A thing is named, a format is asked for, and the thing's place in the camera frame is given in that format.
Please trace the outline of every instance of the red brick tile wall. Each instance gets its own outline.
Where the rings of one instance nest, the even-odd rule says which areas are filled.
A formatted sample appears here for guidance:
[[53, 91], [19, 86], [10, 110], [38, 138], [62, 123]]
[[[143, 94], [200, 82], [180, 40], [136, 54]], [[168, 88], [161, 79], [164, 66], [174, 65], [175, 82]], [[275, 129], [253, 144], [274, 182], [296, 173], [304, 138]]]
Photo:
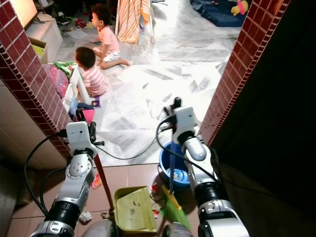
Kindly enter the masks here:
[[247, 83], [290, 0], [254, 0], [201, 126], [210, 146]]
[[[9, 0], [0, 0], [0, 78], [45, 135], [70, 122]], [[52, 144], [69, 156], [63, 140], [55, 138]]]

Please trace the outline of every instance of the black electrical cord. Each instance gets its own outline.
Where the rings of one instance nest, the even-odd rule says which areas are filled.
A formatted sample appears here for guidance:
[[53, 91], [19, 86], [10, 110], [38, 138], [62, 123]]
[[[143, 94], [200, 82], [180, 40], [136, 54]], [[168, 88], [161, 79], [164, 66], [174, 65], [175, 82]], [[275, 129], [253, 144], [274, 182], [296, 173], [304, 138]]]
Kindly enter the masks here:
[[173, 155], [175, 155], [176, 157], [185, 160], [187, 163], [190, 163], [191, 165], [194, 165], [196, 168], [200, 169], [200, 170], [203, 171], [205, 174], [207, 174], [209, 177], [211, 177], [211, 178], [214, 180], [214, 182], [216, 182], [216, 183], [219, 184], [220, 182], [214, 177], [214, 175], [210, 174], [210, 173], [207, 172], [205, 169], [203, 169], [201, 166], [195, 164], [194, 162], [190, 161], [189, 159], [185, 158], [184, 156], [182, 156], [182, 155], [180, 155], [180, 154], [178, 154], [178, 153], [176, 153], [176, 152], [173, 152], [173, 151], [171, 151], [170, 149], [164, 147], [164, 146], [160, 143], [160, 141], [159, 141], [159, 139], [158, 139], [158, 134], [159, 134], [158, 131], [159, 131], [159, 128], [161, 127], [161, 125], [162, 125], [163, 123], [165, 123], [165, 122], [170, 122], [170, 117], [168, 117], [168, 118], [166, 118], [165, 120], [161, 121], [161, 122], [158, 124], [158, 126], [157, 126], [157, 129], [156, 129], [156, 138], [157, 138], [158, 144], [159, 144], [165, 151], [169, 152], [170, 154], [173, 154]]
[[256, 190], [256, 189], [252, 189], [252, 188], [246, 188], [246, 187], [244, 187], [244, 186], [241, 186], [241, 185], [239, 185], [239, 184], [235, 184], [235, 183], [233, 183], [232, 181], [229, 181], [229, 180], [223, 178], [217, 152], [216, 152], [216, 150], [213, 149], [213, 148], [210, 148], [210, 150], [213, 152], [213, 154], [214, 154], [214, 156], [215, 156], [216, 166], [217, 166], [217, 169], [218, 169], [218, 174], [219, 174], [219, 178], [220, 178], [221, 183], [222, 183], [223, 181], [225, 181], [225, 182], [227, 182], [227, 183], [229, 183], [229, 184], [231, 184], [231, 185], [233, 185], [233, 186], [239, 187], [239, 188], [241, 188], [241, 189], [249, 190], [249, 191], [252, 191], [252, 192], [256, 192], [256, 193], [260, 193], [260, 194], [263, 194], [263, 195], [270, 196], [270, 197], [275, 198], [275, 199], [279, 199], [277, 196], [271, 195], [271, 194], [269, 194], [269, 193], [266, 193], [266, 192], [263, 192], [263, 191], [260, 191], [260, 190]]
[[141, 156], [143, 153], [145, 153], [145, 152], [152, 146], [152, 144], [154, 143], [155, 140], [156, 140], [156, 137], [152, 140], [152, 142], [149, 144], [149, 146], [148, 146], [145, 150], [143, 150], [141, 153], [139, 153], [139, 154], [137, 154], [137, 155], [135, 155], [135, 156], [133, 156], [133, 157], [130, 157], [130, 158], [119, 158], [119, 157], [116, 157], [116, 156], [114, 156], [114, 155], [108, 153], [107, 151], [103, 150], [103, 149], [100, 148], [100, 147], [97, 147], [97, 148], [99, 148], [101, 151], [103, 151], [104, 153], [108, 154], [109, 156], [111, 156], [111, 157], [113, 157], [113, 158], [115, 158], [115, 159], [127, 160], [127, 159], [134, 159], [134, 158], [136, 158], [136, 157]]
[[53, 138], [53, 137], [56, 137], [56, 136], [59, 136], [60, 133], [55, 133], [53, 135], [50, 135], [46, 138], [44, 138], [40, 143], [37, 144], [36, 147], [34, 147], [34, 149], [31, 151], [31, 153], [29, 154], [29, 156], [27, 157], [25, 163], [24, 163], [24, 179], [25, 179], [25, 183], [26, 183], [26, 187], [28, 188], [34, 202], [36, 203], [36, 205], [40, 208], [40, 210], [42, 211], [42, 213], [47, 216], [48, 212], [47, 210], [44, 209], [44, 207], [41, 205], [41, 203], [39, 202], [39, 200], [36, 198], [33, 190], [31, 189], [31, 186], [30, 186], [30, 183], [28, 181], [28, 176], [27, 176], [27, 166], [28, 166], [28, 163], [30, 161], [30, 159], [32, 158], [33, 154], [35, 153], [35, 151], [44, 143], [46, 142], [47, 140]]
[[39, 198], [40, 198], [40, 203], [41, 203], [41, 205], [43, 206], [44, 210], [45, 210], [47, 213], [48, 213], [48, 210], [47, 210], [47, 208], [46, 208], [46, 206], [45, 206], [45, 202], [44, 202], [45, 184], [46, 184], [48, 178], [49, 178], [52, 174], [57, 173], [57, 172], [62, 171], [62, 170], [66, 170], [66, 168], [55, 169], [55, 170], [49, 172], [48, 174], [46, 174], [46, 176], [45, 176], [44, 179], [43, 179], [43, 182], [41, 183]]

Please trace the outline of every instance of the stuffed toy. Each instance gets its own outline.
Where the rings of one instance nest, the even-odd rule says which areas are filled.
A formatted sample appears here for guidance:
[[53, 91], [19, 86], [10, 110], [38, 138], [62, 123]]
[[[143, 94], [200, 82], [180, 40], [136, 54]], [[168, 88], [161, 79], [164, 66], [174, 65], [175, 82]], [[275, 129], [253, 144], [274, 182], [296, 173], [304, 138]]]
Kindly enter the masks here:
[[236, 16], [238, 13], [244, 15], [248, 11], [248, 3], [247, 1], [237, 1], [237, 6], [232, 7], [231, 13], [233, 16]]

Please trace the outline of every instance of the child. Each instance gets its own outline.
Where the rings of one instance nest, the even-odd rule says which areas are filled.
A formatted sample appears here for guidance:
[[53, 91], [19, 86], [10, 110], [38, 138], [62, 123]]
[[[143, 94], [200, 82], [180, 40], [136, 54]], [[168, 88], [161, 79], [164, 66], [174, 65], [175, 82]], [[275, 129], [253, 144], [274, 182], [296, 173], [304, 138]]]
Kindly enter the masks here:
[[95, 54], [92, 49], [79, 47], [76, 49], [76, 62], [84, 69], [83, 84], [88, 94], [91, 96], [103, 95], [107, 92], [108, 84], [105, 76], [101, 73], [98, 66], [95, 65]]
[[102, 47], [93, 48], [95, 55], [100, 57], [100, 68], [108, 69], [118, 64], [129, 66], [129, 62], [119, 55], [119, 43], [109, 28], [111, 12], [106, 5], [96, 4], [92, 8], [92, 24], [97, 27], [102, 41]]

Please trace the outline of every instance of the pink shirt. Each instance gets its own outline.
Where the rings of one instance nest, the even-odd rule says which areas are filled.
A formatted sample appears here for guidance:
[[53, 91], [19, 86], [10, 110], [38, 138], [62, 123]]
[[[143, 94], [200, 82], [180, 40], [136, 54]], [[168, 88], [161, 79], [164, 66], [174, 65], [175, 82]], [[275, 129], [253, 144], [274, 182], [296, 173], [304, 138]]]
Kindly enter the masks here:
[[85, 71], [82, 76], [84, 77], [83, 84], [85, 87], [90, 87], [92, 96], [103, 95], [107, 92], [107, 81], [97, 65]]
[[119, 42], [110, 27], [98, 28], [98, 34], [102, 43], [108, 45], [108, 53], [119, 52]]

